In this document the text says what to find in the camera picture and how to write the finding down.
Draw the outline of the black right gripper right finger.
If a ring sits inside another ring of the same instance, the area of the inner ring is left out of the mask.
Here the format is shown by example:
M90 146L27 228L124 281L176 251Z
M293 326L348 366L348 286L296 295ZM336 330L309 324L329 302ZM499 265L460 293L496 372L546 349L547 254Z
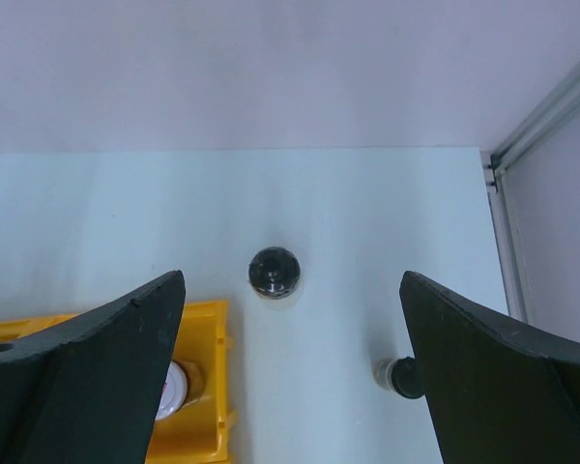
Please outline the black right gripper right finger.
M580 343L416 272L400 301L446 463L580 463Z

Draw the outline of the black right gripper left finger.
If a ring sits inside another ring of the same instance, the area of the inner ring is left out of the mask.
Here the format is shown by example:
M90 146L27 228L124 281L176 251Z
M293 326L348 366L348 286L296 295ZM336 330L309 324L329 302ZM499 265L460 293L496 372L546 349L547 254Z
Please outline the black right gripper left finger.
M0 341L0 463L142 463L186 297L171 271Z

